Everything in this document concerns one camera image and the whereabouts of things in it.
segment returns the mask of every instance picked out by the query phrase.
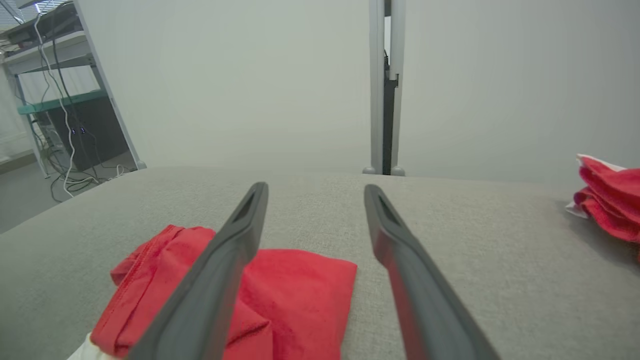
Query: folded red cloth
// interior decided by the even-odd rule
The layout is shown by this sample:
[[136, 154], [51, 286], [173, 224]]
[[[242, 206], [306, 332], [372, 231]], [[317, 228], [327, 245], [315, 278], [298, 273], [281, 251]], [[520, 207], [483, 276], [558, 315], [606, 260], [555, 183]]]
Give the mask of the folded red cloth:
[[[111, 271], [118, 285], [91, 341], [125, 357], [215, 232], [169, 225]], [[243, 272], [224, 359], [339, 359], [356, 265], [259, 250]]]
[[616, 170], [593, 158], [580, 160], [587, 187], [573, 201], [609, 234], [640, 242], [640, 169]]

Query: floor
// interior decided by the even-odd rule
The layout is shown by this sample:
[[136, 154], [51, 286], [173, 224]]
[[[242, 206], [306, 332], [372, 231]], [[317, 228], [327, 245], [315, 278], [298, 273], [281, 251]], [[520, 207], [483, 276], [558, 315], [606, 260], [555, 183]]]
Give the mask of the floor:
[[[115, 167], [118, 164], [135, 169], [133, 158], [129, 152], [103, 163], [105, 167]], [[97, 166], [95, 171], [101, 178], [108, 179], [116, 176], [115, 168]], [[92, 174], [93, 170], [89, 169], [87, 172]], [[50, 190], [51, 183], [56, 180], [58, 174], [53, 169], [49, 169], [49, 173], [52, 174], [51, 177], [45, 179], [38, 163], [30, 163], [0, 175], [0, 234], [58, 204], [51, 197]], [[96, 186], [92, 184], [74, 193], [74, 196]], [[62, 188], [61, 181], [57, 181], [53, 186], [53, 195], [62, 201], [70, 199]]]

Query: white cloth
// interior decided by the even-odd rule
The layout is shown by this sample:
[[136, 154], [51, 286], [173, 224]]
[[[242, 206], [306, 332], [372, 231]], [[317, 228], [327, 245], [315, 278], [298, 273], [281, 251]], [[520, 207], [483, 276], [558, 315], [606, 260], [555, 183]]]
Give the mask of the white cloth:
[[[621, 171], [621, 170], [626, 170], [627, 169], [627, 168], [619, 167], [617, 165], [610, 164], [610, 163], [608, 163], [606, 161], [603, 161], [603, 160], [600, 160], [600, 159], [596, 159], [593, 156], [578, 154], [578, 155], [576, 155], [576, 160], [578, 160], [578, 164], [580, 164], [580, 167], [584, 166], [584, 163], [582, 162], [583, 158], [589, 158], [589, 159], [595, 160], [595, 161], [601, 163], [602, 165], [605, 165], [606, 167], [608, 167], [609, 169], [611, 169], [613, 171]], [[576, 203], [574, 201], [571, 201], [569, 203], [569, 205], [565, 206], [564, 208], [569, 213], [574, 214], [577, 217], [589, 218], [589, 215], [587, 213], [585, 213], [584, 210], [580, 206], [576, 205]]]
[[89, 339], [90, 336], [91, 333], [88, 333], [84, 343], [67, 360], [117, 360], [116, 357], [103, 353], [99, 347], [95, 346]]

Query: gray fabric surface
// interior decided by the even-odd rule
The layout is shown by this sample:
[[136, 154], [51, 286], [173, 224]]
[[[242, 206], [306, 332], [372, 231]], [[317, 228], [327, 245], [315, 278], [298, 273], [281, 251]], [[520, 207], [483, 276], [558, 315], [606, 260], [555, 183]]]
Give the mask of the gray fabric surface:
[[261, 247], [358, 265], [344, 359], [402, 359], [387, 273], [371, 250], [380, 185], [504, 359], [640, 354], [637, 248], [566, 214], [570, 193], [528, 184], [153, 168], [110, 181], [0, 236], [0, 358], [66, 359], [115, 287], [109, 270], [167, 224], [219, 229], [269, 183]]

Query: green shelf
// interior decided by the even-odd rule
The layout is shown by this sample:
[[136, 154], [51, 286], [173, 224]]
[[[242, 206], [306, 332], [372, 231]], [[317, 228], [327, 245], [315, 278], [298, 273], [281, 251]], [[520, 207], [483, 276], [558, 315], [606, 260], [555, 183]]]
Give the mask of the green shelf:
[[[89, 101], [89, 100], [98, 99], [100, 97], [107, 97], [107, 96], [108, 95], [106, 91], [96, 90], [92, 92], [87, 92], [85, 94], [73, 95], [71, 97], [71, 101], [69, 101], [68, 97], [64, 97], [62, 99], [62, 103], [65, 106], [67, 106], [67, 105], [71, 105], [71, 103], [76, 104], [79, 102]], [[18, 108], [18, 113], [21, 115], [27, 115], [27, 114], [33, 114], [33, 113], [40, 113], [42, 111], [47, 111], [47, 110], [51, 110], [59, 107], [60, 107], [60, 101], [55, 99], [55, 100], [50, 100], [45, 102], [39, 102], [37, 104], [29, 104], [29, 105], [21, 106]]]

